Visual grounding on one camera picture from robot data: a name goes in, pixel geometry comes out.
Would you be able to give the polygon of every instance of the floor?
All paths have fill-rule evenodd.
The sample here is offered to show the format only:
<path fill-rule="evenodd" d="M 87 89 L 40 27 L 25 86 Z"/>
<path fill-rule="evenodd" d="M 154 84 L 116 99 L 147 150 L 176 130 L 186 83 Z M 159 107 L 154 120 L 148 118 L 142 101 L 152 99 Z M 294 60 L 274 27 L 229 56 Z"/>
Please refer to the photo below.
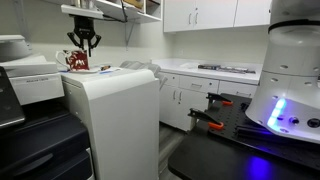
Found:
<path fill-rule="evenodd" d="M 182 141 L 185 132 L 160 123 L 159 127 L 159 180 L 180 180 L 168 169 L 168 158 Z"/>

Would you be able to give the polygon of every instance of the drawer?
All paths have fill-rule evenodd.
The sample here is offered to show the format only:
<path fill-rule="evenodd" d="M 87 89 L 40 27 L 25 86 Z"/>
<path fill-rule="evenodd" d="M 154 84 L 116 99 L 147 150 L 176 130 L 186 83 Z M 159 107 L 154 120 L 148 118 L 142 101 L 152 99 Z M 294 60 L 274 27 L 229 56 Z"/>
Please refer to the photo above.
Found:
<path fill-rule="evenodd" d="M 164 84 L 169 86 L 175 86 L 175 87 L 179 86 L 179 75 L 170 74 L 170 73 L 159 73 L 159 74 L 162 74 L 168 78 L 168 80 Z"/>
<path fill-rule="evenodd" d="M 179 87 L 183 89 L 198 91 L 198 92 L 212 92 L 217 93 L 219 87 L 218 80 L 204 79 L 190 76 L 180 76 Z"/>
<path fill-rule="evenodd" d="M 255 85 L 220 81 L 218 94 L 227 93 L 252 98 L 256 89 Z"/>

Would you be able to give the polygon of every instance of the orange clamp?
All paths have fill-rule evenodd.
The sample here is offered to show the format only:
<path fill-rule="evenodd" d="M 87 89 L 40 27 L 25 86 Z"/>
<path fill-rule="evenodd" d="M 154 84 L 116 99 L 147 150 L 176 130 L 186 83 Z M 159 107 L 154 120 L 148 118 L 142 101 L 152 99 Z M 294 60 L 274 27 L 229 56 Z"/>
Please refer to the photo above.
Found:
<path fill-rule="evenodd" d="M 233 102 L 222 101 L 222 105 L 225 105 L 225 106 L 232 106 L 232 105 L 233 105 Z"/>
<path fill-rule="evenodd" d="M 223 126 L 224 126 L 224 124 L 222 122 L 220 122 L 220 124 L 215 124 L 215 123 L 212 123 L 212 122 L 208 122 L 208 125 L 209 125 L 210 128 L 215 129 L 215 130 L 222 130 Z"/>

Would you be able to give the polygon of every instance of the printer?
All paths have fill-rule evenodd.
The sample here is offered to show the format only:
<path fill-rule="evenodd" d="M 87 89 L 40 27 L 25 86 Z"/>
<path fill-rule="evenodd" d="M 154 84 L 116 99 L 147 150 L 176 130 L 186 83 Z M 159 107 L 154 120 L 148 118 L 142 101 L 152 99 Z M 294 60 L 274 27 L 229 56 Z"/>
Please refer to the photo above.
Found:
<path fill-rule="evenodd" d="M 23 36 L 0 36 L 0 66 L 5 69 L 20 105 L 64 96 L 56 63 L 48 62 L 43 55 L 31 54 Z"/>

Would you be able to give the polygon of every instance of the black table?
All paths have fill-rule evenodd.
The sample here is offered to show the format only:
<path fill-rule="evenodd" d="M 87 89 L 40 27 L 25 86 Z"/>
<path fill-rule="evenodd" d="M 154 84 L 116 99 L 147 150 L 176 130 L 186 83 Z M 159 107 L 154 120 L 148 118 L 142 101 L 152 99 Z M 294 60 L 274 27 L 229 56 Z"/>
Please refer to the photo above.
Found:
<path fill-rule="evenodd" d="M 320 179 L 317 171 L 212 136 L 203 121 L 169 157 L 168 168 L 178 177 L 192 180 Z"/>

